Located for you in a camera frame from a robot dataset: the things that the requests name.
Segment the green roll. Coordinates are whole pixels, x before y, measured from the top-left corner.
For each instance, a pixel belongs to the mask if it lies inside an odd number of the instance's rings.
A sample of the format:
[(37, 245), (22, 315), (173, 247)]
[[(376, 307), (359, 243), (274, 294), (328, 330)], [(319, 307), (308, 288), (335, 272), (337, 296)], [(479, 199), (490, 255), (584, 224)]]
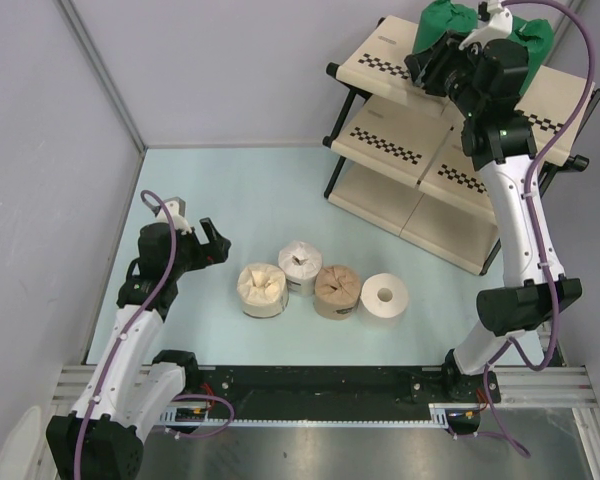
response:
[(470, 33), (477, 25), (475, 9), (450, 0), (433, 1), (421, 12), (412, 52), (420, 53), (428, 49), (447, 30)]
[(525, 20), (514, 16), (509, 39), (528, 51), (528, 73), (520, 90), (523, 96), (553, 47), (554, 31), (546, 19)]

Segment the brown paper roll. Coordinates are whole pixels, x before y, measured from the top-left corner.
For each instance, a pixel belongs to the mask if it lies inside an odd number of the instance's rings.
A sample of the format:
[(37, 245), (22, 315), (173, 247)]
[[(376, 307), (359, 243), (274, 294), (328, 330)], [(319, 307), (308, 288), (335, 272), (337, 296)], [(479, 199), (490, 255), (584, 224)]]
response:
[(314, 309), (330, 320), (347, 319), (357, 308), (361, 288), (358, 274), (350, 267), (322, 267), (315, 281)]

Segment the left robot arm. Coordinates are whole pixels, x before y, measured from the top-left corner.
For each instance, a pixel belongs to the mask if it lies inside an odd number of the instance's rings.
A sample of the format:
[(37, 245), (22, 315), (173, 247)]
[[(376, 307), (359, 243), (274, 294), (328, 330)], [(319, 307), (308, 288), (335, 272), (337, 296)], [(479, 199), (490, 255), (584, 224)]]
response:
[(163, 350), (148, 377), (137, 378), (176, 299), (178, 280), (228, 259), (230, 241), (210, 218), (200, 224), (205, 243), (181, 216), (168, 221), (160, 215), (141, 228), (104, 353), (71, 411), (53, 416), (46, 429), (60, 478), (136, 478), (159, 416), (175, 397), (187, 400), (199, 392), (203, 376), (192, 352)]

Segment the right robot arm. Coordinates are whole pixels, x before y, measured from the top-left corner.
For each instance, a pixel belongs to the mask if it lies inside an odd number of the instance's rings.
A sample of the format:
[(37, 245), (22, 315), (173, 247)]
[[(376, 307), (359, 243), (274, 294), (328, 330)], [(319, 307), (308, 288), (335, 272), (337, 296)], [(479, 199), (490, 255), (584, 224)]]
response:
[(496, 355), (582, 294), (580, 280), (566, 277), (551, 246), (532, 125), (517, 108), (527, 50), (508, 39), (466, 39), (447, 31), (405, 59), (415, 86), (449, 98), (463, 115), (462, 150), (489, 195), (503, 253), (503, 286), (478, 294), (479, 320), (442, 366), (442, 391), (455, 402), (475, 400), (478, 389), (488, 388), (481, 376)]

